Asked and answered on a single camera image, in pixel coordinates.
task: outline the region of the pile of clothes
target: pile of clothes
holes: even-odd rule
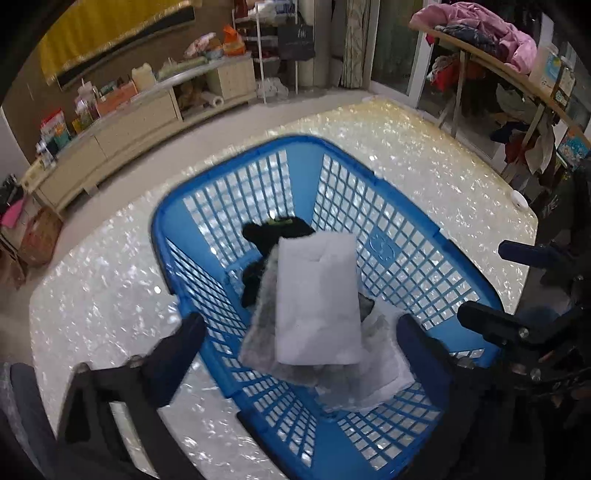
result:
[[[527,33],[471,2],[428,5],[413,15],[409,25],[415,28],[439,27],[524,75],[531,72],[538,51],[534,39]]]
[[[396,341],[407,312],[359,292],[356,238],[298,217],[248,223],[262,258],[243,273],[252,306],[243,365],[316,389],[328,411],[368,411],[414,382]]]
[[[466,80],[480,80],[485,77],[485,69],[473,61],[466,66]],[[433,62],[427,80],[441,92],[457,85],[460,78],[460,54],[441,55]]]

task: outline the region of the gray fabric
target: gray fabric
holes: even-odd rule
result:
[[[21,424],[38,468],[45,478],[52,479],[55,477],[57,440],[43,407],[35,369],[31,365],[13,364],[10,378]]]
[[[1,365],[1,368],[2,370],[0,371],[0,408],[6,415],[8,423],[10,424],[10,428],[12,429],[12,433],[14,434],[18,443],[21,445],[23,451],[27,454],[29,460],[33,463],[33,465],[35,465],[35,467],[37,467],[37,469],[41,471],[41,468],[39,467],[39,463],[37,461],[37,457],[35,456],[35,454],[33,454],[33,450],[29,445],[27,432],[22,426],[21,416],[19,415],[17,402],[14,398],[14,392],[12,390],[12,383],[10,379],[11,364],[8,362],[4,362]]]

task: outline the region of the box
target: box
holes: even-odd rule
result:
[[[48,207],[42,207],[28,223],[18,255],[30,266],[48,264],[63,223]]]
[[[96,102],[96,111],[99,112],[100,116],[105,116],[111,113],[122,103],[128,102],[132,97],[138,94],[138,89],[135,87],[135,83],[128,82],[125,85],[113,90],[111,93],[107,93],[103,98],[104,101],[98,100]]]

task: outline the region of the orange bag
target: orange bag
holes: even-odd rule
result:
[[[223,51],[228,57],[235,57],[244,55],[246,53],[246,45],[242,41],[242,37],[231,25],[226,25],[223,28]]]

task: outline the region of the blue plastic laundry basket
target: blue plastic laundry basket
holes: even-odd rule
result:
[[[501,308],[492,286],[420,209],[387,181],[324,140],[282,137],[176,187],[152,219],[152,242],[183,316],[198,310],[200,351],[226,397],[270,457],[292,478],[389,479],[408,464],[441,411],[416,382],[369,414],[327,414],[314,392],[238,361],[250,314],[242,270],[259,257],[245,222],[297,215],[314,229],[358,239],[368,293],[413,312],[452,355],[486,367],[497,348],[456,319],[466,300]]]

